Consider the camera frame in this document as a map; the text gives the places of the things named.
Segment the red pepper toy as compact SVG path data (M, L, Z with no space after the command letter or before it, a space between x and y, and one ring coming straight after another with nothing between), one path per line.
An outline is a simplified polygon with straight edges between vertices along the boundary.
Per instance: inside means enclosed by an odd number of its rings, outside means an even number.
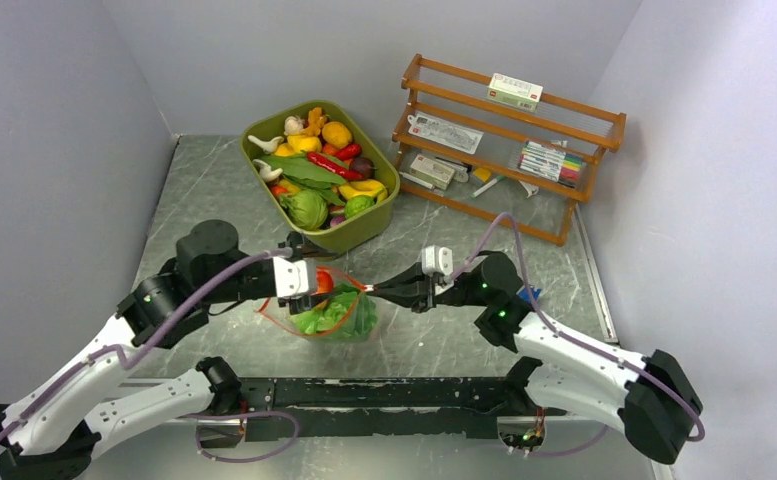
M331 273L324 269L319 269L316 273L317 289L316 295L329 295L335 290L334 278Z

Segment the napa cabbage toy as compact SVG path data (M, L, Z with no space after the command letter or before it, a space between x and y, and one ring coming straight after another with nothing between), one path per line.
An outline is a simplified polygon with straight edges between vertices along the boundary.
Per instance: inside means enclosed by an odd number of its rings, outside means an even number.
M318 340L368 339L379 323L376 304L348 284L337 286L333 294L323 307L291 315L289 321L301 335Z

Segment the clear zip bag orange zipper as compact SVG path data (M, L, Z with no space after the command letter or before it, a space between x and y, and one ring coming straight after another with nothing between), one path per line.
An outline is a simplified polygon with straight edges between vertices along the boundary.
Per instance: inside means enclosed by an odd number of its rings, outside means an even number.
M330 266L317 267L317 294L332 294L315 308L292 314L276 299L265 300L255 313L283 331L308 340L360 342L377 334L380 315L363 284Z

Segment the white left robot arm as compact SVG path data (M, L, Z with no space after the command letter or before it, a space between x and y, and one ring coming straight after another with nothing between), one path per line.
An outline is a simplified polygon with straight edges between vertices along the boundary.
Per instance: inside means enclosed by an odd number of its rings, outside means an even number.
M117 444L170 420L239 411L241 381L219 357L126 397L114 400L110 393L144 362L204 327L214 304L307 301L317 290L315 259L325 255L299 232L250 255L232 224L195 225L65 366L22 399L0 404L0 477L74 479Z

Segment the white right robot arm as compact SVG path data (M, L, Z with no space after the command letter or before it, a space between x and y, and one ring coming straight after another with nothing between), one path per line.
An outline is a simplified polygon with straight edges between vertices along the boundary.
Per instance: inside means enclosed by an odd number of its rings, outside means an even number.
M365 291L415 313L482 307L474 322L481 336L520 358L514 409L564 410L597 421L665 465L701 438L702 401L673 355L624 350L551 320L502 252L485 251L463 273L453 272L451 261L449 249L428 247L412 267Z

